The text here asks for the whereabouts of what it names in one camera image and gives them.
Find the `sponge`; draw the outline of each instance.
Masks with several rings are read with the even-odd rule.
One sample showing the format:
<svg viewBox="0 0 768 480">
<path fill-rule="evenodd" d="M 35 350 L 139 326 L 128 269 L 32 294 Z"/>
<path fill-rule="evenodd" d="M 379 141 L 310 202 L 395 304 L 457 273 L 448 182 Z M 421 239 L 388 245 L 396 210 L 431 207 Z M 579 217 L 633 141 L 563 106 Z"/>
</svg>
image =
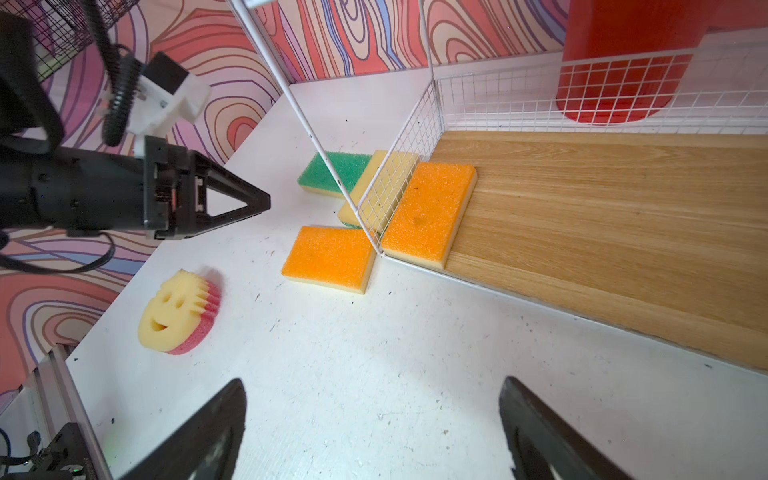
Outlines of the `sponge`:
<svg viewBox="0 0 768 480">
<path fill-rule="evenodd" d="M 384 252 L 428 268 L 445 268 L 477 178 L 472 165 L 419 164 L 384 233 Z"/>
<path fill-rule="evenodd" d="M 181 355 L 203 341 L 214 326 L 221 292 L 202 276 L 179 270 L 150 300 L 139 322 L 139 342 L 148 349 Z"/>
<path fill-rule="evenodd" d="M 384 157 L 386 157 L 385 150 L 377 150 L 371 157 L 368 167 L 350 194 L 356 204 L 362 199 Z M 368 194 L 369 200 L 360 208 L 360 216 L 371 223 L 372 230 L 381 233 L 386 227 L 387 220 L 392 216 L 394 206 L 400 200 L 402 190 L 418 160 L 418 154 L 392 152 L 379 178 L 376 179 L 376 184 Z M 361 227 L 348 204 L 344 204 L 339 211 L 339 220 L 348 227 Z"/>
<path fill-rule="evenodd" d="M 283 266 L 283 276 L 365 293 L 375 258 L 375 250 L 362 230 L 302 227 Z"/>
<path fill-rule="evenodd" d="M 327 152 L 327 154 L 347 190 L 352 190 L 357 185 L 360 176 L 371 160 L 370 155 L 363 154 L 344 154 L 332 151 Z M 312 157 L 310 164 L 299 176 L 298 182 L 304 190 L 310 193 L 344 198 L 339 185 L 331 176 L 331 172 L 320 154 L 315 154 Z"/>
</svg>

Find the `coiled cable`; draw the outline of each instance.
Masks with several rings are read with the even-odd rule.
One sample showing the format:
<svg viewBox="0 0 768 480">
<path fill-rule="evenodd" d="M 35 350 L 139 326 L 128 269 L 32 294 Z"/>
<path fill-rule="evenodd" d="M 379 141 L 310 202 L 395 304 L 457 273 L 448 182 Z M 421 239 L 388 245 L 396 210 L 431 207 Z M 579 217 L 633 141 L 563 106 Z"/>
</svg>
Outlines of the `coiled cable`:
<svg viewBox="0 0 768 480">
<path fill-rule="evenodd" d="M 125 128 L 128 126 L 136 87 L 144 65 L 125 45 L 112 45 L 95 0 L 80 0 L 80 4 L 85 13 L 88 30 L 104 62 L 112 90 L 109 109 L 101 125 L 101 139 L 109 147 L 117 147 L 123 140 Z M 118 49 L 124 49 L 126 54 L 121 57 Z"/>
<path fill-rule="evenodd" d="M 130 52 L 120 59 L 118 76 L 109 100 L 109 109 L 101 125 L 101 139 L 110 147 L 117 147 L 123 140 L 143 67 L 144 65 Z"/>
</svg>

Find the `wire grid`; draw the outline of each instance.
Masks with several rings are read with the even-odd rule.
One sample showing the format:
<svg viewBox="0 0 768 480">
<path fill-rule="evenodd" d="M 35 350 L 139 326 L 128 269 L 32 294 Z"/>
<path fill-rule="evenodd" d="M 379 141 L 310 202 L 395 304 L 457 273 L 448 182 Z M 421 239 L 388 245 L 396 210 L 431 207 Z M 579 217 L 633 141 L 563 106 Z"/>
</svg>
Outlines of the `wire grid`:
<svg viewBox="0 0 768 480">
<path fill-rule="evenodd" d="M 437 80 L 446 130 L 768 133 L 768 43 Z"/>
<path fill-rule="evenodd" d="M 381 236 L 417 163 L 429 159 L 443 131 L 435 82 L 430 81 L 358 204 L 362 226 L 378 253 L 383 253 Z"/>
<path fill-rule="evenodd" d="M 107 28 L 138 0 L 97 0 Z M 93 42 L 78 0 L 0 0 L 0 11 L 32 23 L 38 80 L 43 81 Z"/>
</svg>

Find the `red cylinder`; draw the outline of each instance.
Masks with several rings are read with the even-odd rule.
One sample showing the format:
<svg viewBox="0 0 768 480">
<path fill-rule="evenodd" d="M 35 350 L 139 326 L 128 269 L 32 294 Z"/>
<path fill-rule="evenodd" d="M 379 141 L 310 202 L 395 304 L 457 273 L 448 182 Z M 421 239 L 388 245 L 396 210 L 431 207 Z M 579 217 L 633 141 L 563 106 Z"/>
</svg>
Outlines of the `red cylinder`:
<svg viewBox="0 0 768 480">
<path fill-rule="evenodd" d="M 722 0 L 571 0 L 563 61 L 693 48 Z M 615 124 L 672 99 L 691 55 L 563 67 L 557 104 L 571 120 Z"/>
</svg>

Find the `pink sponge layer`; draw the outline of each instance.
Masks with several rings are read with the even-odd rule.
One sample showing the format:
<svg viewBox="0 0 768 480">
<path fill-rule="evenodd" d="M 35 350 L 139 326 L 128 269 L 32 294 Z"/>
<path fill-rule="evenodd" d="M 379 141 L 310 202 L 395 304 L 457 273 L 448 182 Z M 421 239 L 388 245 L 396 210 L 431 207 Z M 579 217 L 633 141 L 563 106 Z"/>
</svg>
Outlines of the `pink sponge layer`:
<svg viewBox="0 0 768 480">
<path fill-rule="evenodd" d="M 205 313 L 200 316 L 200 323 L 191 335 L 184 340 L 181 345 L 173 350 L 169 350 L 166 353 L 171 355 L 183 355 L 200 342 L 203 341 L 205 336 L 210 332 L 210 329 L 214 326 L 214 319 L 219 313 L 219 306 L 221 305 L 221 292 L 211 282 L 208 282 L 208 303 L 205 306 Z"/>
</svg>

